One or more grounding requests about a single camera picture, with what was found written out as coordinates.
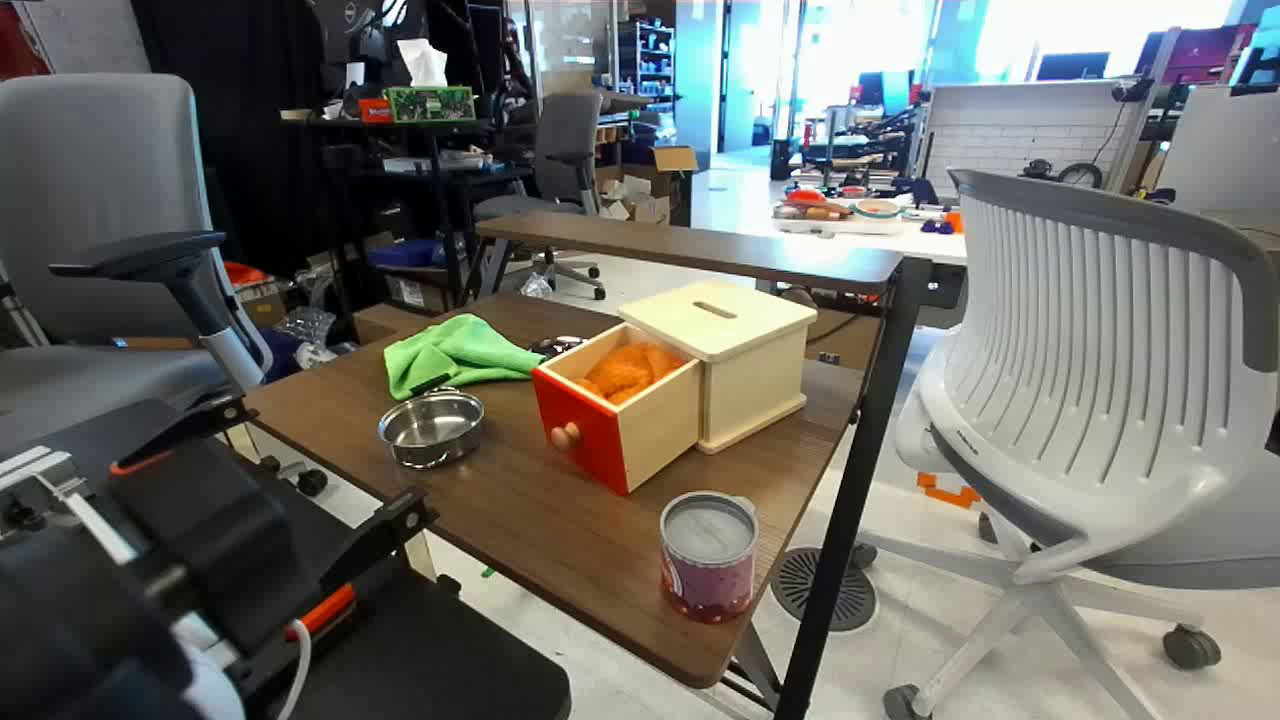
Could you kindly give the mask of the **red front wooden drawer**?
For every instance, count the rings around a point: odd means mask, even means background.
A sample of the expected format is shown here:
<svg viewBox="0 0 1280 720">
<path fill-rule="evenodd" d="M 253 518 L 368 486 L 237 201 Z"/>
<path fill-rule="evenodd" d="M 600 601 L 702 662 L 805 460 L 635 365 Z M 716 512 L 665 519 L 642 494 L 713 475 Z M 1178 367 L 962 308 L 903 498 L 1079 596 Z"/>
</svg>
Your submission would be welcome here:
<svg viewBox="0 0 1280 720">
<path fill-rule="evenodd" d="M 635 494 L 701 440 L 701 365 L 670 343 L 680 367 L 623 404 L 582 389 L 582 375 L 621 343 L 659 343 L 616 323 L 579 347 L 540 365 L 530 392 L 545 438 L 611 494 Z"/>
</svg>

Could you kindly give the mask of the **orange cloth in drawer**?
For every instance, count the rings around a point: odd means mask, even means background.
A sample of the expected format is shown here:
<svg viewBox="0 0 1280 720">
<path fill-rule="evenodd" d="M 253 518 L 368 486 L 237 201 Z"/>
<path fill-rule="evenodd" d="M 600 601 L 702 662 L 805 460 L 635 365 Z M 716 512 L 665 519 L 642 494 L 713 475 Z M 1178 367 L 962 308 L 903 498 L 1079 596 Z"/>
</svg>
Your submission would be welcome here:
<svg viewBox="0 0 1280 720">
<path fill-rule="evenodd" d="M 675 367 L 680 355 L 665 343 L 621 343 L 582 375 L 582 389 L 611 404 L 623 404 Z"/>
</svg>

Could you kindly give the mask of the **cream wooden drawer box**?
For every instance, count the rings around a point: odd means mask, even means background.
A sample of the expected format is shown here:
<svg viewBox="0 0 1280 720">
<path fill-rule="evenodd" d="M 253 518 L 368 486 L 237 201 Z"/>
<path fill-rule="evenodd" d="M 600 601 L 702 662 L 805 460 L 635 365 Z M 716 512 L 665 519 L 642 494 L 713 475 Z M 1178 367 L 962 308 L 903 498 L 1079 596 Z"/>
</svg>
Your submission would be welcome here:
<svg viewBox="0 0 1280 720">
<path fill-rule="evenodd" d="M 723 451 L 805 409 L 815 311 L 743 285 L 697 282 L 630 299 L 623 320 L 701 362 L 701 450 Z"/>
</svg>

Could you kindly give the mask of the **green cloth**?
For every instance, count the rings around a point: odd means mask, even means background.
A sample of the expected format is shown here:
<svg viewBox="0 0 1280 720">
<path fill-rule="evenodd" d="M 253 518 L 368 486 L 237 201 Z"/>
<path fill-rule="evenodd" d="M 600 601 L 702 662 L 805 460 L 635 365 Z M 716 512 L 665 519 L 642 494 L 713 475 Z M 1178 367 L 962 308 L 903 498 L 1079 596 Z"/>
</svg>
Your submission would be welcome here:
<svg viewBox="0 0 1280 720">
<path fill-rule="evenodd" d="M 525 380 L 534 365 L 540 353 L 510 343 L 482 316 L 460 311 L 392 342 L 384 347 L 384 385 L 392 400 L 406 400 L 427 389 Z"/>
</svg>

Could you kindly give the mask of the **red labelled tin can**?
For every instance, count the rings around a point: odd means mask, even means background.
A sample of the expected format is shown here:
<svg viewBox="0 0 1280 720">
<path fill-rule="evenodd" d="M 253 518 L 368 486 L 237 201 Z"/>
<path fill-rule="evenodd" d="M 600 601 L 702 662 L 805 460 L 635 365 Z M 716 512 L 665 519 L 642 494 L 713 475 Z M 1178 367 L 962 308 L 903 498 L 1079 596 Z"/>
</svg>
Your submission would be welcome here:
<svg viewBox="0 0 1280 720">
<path fill-rule="evenodd" d="M 683 494 L 659 512 L 659 585 L 697 620 L 731 620 L 756 592 L 756 509 L 728 494 Z"/>
</svg>

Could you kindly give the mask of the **small metal bowl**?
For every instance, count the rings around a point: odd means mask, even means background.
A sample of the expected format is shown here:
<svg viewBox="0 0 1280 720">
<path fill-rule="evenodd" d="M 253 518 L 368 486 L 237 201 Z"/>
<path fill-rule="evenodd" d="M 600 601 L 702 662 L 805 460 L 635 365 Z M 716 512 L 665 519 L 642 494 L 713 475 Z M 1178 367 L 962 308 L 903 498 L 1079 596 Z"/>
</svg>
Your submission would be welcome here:
<svg viewBox="0 0 1280 720">
<path fill-rule="evenodd" d="M 374 438 L 406 471 L 464 460 L 478 444 L 482 409 L 464 392 L 411 395 L 374 422 Z"/>
</svg>

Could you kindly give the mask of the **grey chair in background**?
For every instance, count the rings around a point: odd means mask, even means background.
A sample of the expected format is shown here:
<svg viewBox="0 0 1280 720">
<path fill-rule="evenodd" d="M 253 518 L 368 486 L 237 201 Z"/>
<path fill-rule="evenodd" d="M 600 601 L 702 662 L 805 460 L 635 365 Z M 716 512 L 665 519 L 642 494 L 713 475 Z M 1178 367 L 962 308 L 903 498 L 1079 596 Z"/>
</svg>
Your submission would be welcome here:
<svg viewBox="0 0 1280 720">
<path fill-rule="evenodd" d="M 530 183 L 528 204 L 540 214 L 594 214 L 594 94 L 548 94 L 534 116 L 530 146 Z M 582 285 L 594 299 L 605 299 L 600 270 L 582 259 L 558 259 L 551 249 L 540 249 L 525 298 L 551 298 L 563 282 Z"/>
</svg>

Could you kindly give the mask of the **black shelving rack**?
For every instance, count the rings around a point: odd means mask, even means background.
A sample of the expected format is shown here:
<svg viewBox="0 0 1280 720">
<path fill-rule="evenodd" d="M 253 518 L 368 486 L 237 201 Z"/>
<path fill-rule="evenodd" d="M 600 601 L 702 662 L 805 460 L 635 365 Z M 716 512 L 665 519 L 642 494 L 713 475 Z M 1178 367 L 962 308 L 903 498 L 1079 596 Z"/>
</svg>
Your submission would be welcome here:
<svg viewBox="0 0 1280 720">
<path fill-rule="evenodd" d="M 432 243 L 432 259 L 406 270 L 374 259 L 374 274 L 419 275 L 445 308 L 457 308 L 478 282 L 474 204 L 499 195 L 514 169 L 493 158 L 497 124 L 478 99 L 472 120 L 397 124 L 384 94 L 361 94 L 339 116 L 300 116 L 297 132 L 321 141 L 321 163 L 347 204 L 405 207 L 411 235 Z"/>
</svg>

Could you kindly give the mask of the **green box on shelf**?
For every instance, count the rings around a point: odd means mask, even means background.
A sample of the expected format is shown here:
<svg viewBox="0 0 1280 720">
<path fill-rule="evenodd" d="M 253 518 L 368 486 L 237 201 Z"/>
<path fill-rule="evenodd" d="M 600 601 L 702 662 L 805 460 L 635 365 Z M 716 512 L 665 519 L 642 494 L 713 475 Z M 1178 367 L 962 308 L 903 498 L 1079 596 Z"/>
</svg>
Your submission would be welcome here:
<svg viewBox="0 0 1280 720">
<path fill-rule="evenodd" d="M 448 90 L 386 90 L 384 94 L 397 124 L 453 124 L 474 116 L 474 97 L 468 85 Z"/>
</svg>

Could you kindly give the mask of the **white mesh office chair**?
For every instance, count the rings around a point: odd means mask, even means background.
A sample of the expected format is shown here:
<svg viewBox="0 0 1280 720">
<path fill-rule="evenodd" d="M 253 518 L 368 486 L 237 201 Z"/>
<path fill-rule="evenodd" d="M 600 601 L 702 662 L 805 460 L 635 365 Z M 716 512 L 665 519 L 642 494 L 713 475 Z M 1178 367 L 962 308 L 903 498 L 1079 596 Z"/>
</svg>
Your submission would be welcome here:
<svg viewBox="0 0 1280 720">
<path fill-rule="evenodd" d="M 1280 274 L 1261 228 L 1055 179 L 957 176 L 968 306 L 895 417 L 895 451 L 960 475 L 988 512 L 988 557 L 903 546 L 909 560 L 1000 601 L 938 667 L 882 692 L 889 720 L 932 720 L 1013 632 L 1047 625 L 1126 720 L 1155 720 L 1085 618 L 1135 612 L 1165 657 L 1218 662 L 1175 589 L 1280 585 Z"/>
</svg>

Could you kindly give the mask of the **grey office chair left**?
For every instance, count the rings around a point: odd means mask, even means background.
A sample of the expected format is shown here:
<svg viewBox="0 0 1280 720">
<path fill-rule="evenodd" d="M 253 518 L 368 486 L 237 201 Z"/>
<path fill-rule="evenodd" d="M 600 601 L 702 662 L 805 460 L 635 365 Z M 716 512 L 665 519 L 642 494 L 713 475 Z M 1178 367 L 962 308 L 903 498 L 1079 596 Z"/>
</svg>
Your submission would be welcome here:
<svg viewBox="0 0 1280 720">
<path fill-rule="evenodd" d="M 0 444 L 22 451 L 128 404 L 194 409 L 268 375 L 223 274 L 186 81 L 55 73 L 0 85 Z"/>
</svg>

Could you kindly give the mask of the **black table leg frame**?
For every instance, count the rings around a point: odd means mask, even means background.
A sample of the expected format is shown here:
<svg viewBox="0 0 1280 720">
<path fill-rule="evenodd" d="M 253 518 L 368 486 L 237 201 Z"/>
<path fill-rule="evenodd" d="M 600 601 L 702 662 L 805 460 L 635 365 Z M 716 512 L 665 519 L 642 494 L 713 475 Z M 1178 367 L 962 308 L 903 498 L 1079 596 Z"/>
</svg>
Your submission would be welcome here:
<svg viewBox="0 0 1280 720">
<path fill-rule="evenodd" d="M 890 422 L 890 400 L 895 400 L 895 385 L 903 372 L 903 355 L 912 343 L 912 329 L 921 316 L 921 306 L 926 298 L 926 275 L 932 265 L 926 259 L 912 259 L 903 256 L 895 265 L 895 274 L 889 275 L 889 299 L 882 299 L 882 323 L 881 323 L 881 342 L 875 342 L 875 355 L 867 367 L 867 380 L 855 395 L 855 411 L 852 411 L 852 450 L 835 486 L 835 501 L 831 501 L 831 518 L 825 527 L 825 546 L 815 557 L 815 574 L 806 585 L 806 605 L 798 618 L 798 632 L 785 667 L 785 689 L 775 701 L 771 720 L 805 720 L 806 717 L 806 701 L 811 701 L 811 686 L 825 662 L 825 645 L 829 645 L 829 630 L 835 618 L 835 601 L 844 589 L 844 568 L 863 519 L 863 504 L 872 494 L 872 475 L 881 466 L 881 450 L 882 450 L 882 431 Z"/>
</svg>

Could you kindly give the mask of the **black clamp mount foreground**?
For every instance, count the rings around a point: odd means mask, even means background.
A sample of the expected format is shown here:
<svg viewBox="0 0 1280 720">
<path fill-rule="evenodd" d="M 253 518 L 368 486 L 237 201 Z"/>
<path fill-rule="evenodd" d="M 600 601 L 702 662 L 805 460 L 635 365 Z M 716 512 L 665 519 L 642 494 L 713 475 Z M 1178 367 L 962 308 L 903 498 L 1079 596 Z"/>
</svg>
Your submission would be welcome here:
<svg viewBox="0 0 1280 720">
<path fill-rule="evenodd" d="M 0 720 L 567 720 L 567 674 L 219 444 L 237 404 L 0 423 Z"/>
</svg>

